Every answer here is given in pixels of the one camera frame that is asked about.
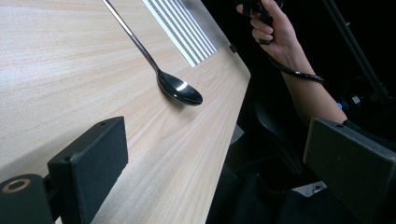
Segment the hand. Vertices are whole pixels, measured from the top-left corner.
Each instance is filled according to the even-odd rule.
[[[301,54],[304,55],[294,28],[274,0],[262,0],[262,4],[273,17],[273,27],[262,22],[258,12],[251,11],[252,35],[258,43],[260,39],[272,40],[269,45],[261,45],[262,48],[279,63],[292,68],[294,67],[292,62],[294,58],[300,57]],[[238,5],[236,10],[242,14],[243,6]]]

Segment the spoon bowl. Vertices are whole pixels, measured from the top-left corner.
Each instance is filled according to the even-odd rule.
[[[180,101],[185,105],[200,105],[203,101],[203,97],[201,93],[199,93],[194,87],[192,87],[187,82],[180,80],[177,77],[174,77],[170,74],[163,72],[160,67],[154,62],[154,59],[151,57],[149,52],[145,49],[145,47],[140,43],[137,37],[132,33],[131,29],[127,26],[127,24],[123,21],[120,14],[116,11],[116,9],[111,5],[108,0],[103,0],[107,8],[113,14],[113,16],[117,19],[119,24],[122,26],[124,31],[128,34],[129,37],[134,41],[140,51],[146,56],[147,60],[151,63],[151,66],[154,68],[157,73],[158,84],[161,89],[166,92],[169,96],[174,99]]]

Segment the spoon handle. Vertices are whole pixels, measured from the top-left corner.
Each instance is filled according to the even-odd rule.
[[[134,43],[137,45],[137,47],[142,51],[142,53],[146,56],[148,61],[151,63],[151,66],[155,69],[155,71],[158,73],[160,71],[160,67],[154,62],[154,59],[151,57],[149,52],[145,49],[145,47],[140,43],[140,41],[137,39],[137,37],[132,33],[131,29],[129,29],[128,25],[125,23],[125,21],[122,19],[120,14],[117,12],[117,10],[111,5],[111,3],[108,0],[103,0],[105,5],[107,6],[108,10],[113,14],[113,16],[117,19],[117,21],[120,23],[124,31],[128,34],[129,37],[134,41]]]

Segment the wood grain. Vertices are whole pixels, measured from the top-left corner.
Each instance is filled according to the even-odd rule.
[[[93,124],[124,116],[129,163],[94,223],[205,223],[248,70],[227,46],[191,68],[140,0],[112,4],[203,104],[161,91],[102,1],[1,1],[0,181],[46,175],[47,161]]]

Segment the dark background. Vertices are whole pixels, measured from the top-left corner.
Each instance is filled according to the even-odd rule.
[[[203,0],[203,3],[236,46],[251,74],[238,125],[242,129],[249,125],[248,105],[257,100],[274,110],[296,139],[304,139],[307,129],[297,117],[279,71],[268,62],[266,53],[251,36],[250,18],[236,12],[233,0]],[[392,35],[396,27],[395,4],[337,0],[334,12],[324,3],[325,0],[285,0],[282,9],[316,74],[325,78],[325,88],[343,104],[348,118],[366,131],[396,142],[393,98],[396,44]],[[348,23],[352,41],[346,41],[339,22],[332,17],[338,12]],[[358,46],[359,59],[350,48],[354,43]],[[361,102],[353,103],[353,96],[358,96]]]

